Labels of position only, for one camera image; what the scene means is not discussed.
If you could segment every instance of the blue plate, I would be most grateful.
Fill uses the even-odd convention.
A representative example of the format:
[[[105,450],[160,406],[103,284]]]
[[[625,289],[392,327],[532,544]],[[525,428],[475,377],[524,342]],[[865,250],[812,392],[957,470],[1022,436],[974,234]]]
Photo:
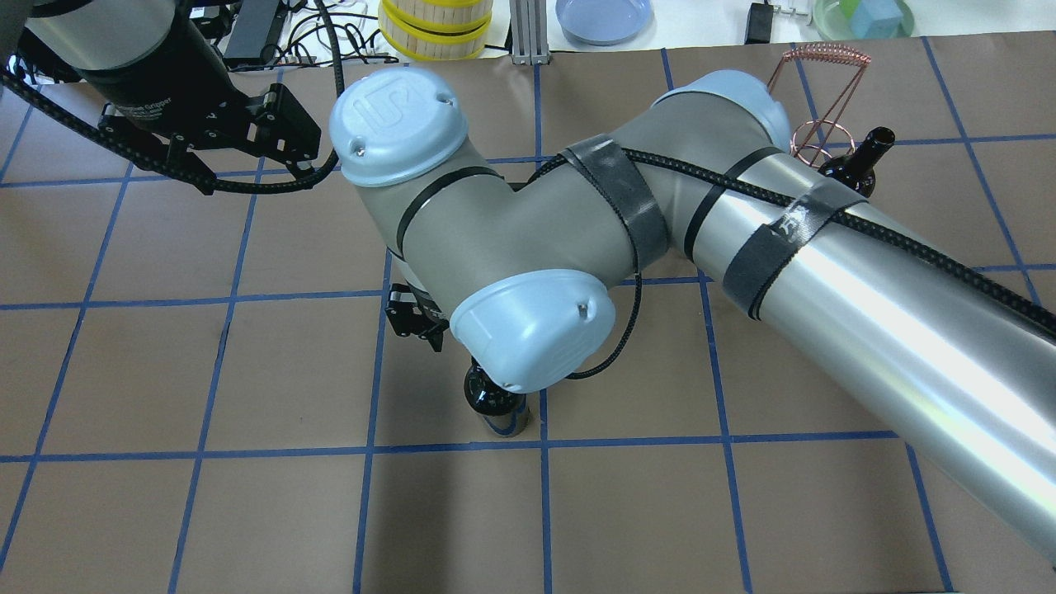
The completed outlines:
[[[569,41],[615,45],[649,22],[649,0],[558,0],[558,22]]]

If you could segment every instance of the metal post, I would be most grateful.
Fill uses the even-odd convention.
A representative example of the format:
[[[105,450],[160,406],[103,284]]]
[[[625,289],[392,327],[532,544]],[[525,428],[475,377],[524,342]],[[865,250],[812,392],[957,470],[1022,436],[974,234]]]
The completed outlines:
[[[510,0],[510,30],[516,64],[550,63],[546,42],[546,0]]]

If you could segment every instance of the dark glass bottle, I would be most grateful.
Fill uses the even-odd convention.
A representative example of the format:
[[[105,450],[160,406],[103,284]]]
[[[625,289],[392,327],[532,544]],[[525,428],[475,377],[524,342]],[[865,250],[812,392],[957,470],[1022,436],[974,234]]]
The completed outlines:
[[[869,198],[876,186],[872,168],[892,146],[894,132],[884,127],[873,128],[854,152],[826,161],[817,172]]]

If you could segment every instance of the velcro strap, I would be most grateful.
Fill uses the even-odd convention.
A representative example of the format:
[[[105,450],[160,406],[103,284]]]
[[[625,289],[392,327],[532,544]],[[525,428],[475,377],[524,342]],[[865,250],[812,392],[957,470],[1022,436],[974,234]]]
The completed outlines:
[[[626,224],[641,265],[667,252],[667,221],[638,167],[606,134],[576,143],[561,154],[605,198]]]
[[[865,199],[835,180],[826,179],[790,204],[776,221],[761,225],[734,256],[722,290],[752,319],[777,275],[836,212]]]

